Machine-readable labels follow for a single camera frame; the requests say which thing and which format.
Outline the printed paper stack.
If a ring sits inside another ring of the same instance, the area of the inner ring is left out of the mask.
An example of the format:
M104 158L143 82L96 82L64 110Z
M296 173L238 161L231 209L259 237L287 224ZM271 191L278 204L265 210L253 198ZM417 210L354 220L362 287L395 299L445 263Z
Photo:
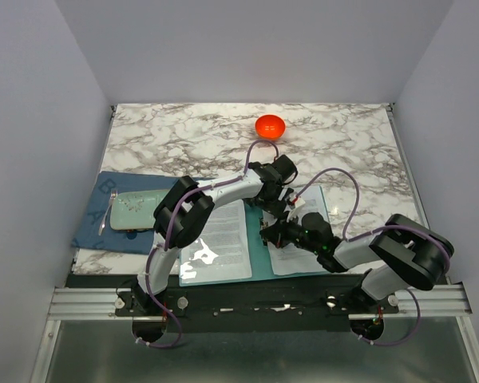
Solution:
M327 206L320 186L310 186L301 196L305 204L296 217L295 223L302 225L302 218L307 213L318 212L324 221L328 221ZM267 243L267 251L271 260L271 268L275 275L301 275L307 273L325 274L327 271L317 262L313 252L305 251L289 243L277 248Z

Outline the teal file folder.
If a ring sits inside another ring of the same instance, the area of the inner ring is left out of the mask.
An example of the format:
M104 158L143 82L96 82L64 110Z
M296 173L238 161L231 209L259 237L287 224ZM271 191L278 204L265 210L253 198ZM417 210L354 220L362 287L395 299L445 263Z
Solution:
M263 241L260 238L259 231L261 230L261 223L273 224L275 219L272 215L262 211L257 207L249 207L244 204L246 213L246 225L247 225L247 239L248 239L248 253L250 256L252 276L249 279L243 279L236 282L254 282L265 281L277 278L289 278L289 277L303 277L307 275L320 275L317 273L307 273L301 275L275 275L271 268L271 260L267 251L267 246L263 245Z

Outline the printed paper sheet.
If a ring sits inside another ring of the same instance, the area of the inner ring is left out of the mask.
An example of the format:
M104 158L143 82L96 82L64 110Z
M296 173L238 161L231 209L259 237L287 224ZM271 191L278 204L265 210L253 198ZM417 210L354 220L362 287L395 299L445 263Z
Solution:
M238 200L215 209L197 239L180 253L183 285L201 285L249 279L246 213Z

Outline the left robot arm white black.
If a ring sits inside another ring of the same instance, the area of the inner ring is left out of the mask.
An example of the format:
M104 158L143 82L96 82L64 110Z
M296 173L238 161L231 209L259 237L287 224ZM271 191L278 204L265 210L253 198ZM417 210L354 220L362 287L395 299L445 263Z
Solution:
M292 160L281 155L271 163L251 162L235 176L196 181L179 178L153 212L154 237L144 270L137 280L141 287L133 305L144 315L160 309L160 292L179 253L198 239L214 210L243 200L264 211L284 212L282 194L298 175Z

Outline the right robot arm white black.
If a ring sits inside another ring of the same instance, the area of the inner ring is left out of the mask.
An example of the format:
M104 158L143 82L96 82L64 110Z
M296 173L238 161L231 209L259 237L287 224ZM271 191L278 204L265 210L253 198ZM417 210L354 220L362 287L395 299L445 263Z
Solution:
M294 245L312 253L318 264L331 273L345 273L356 266L382 260L369 270L349 293L353 307L372 311L388 295L414 287L432 290L450 267L452 243L401 214L392 215L384 226L352 239L340 239L318 213L301 219L285 215L260 232L265 243L277 248Z

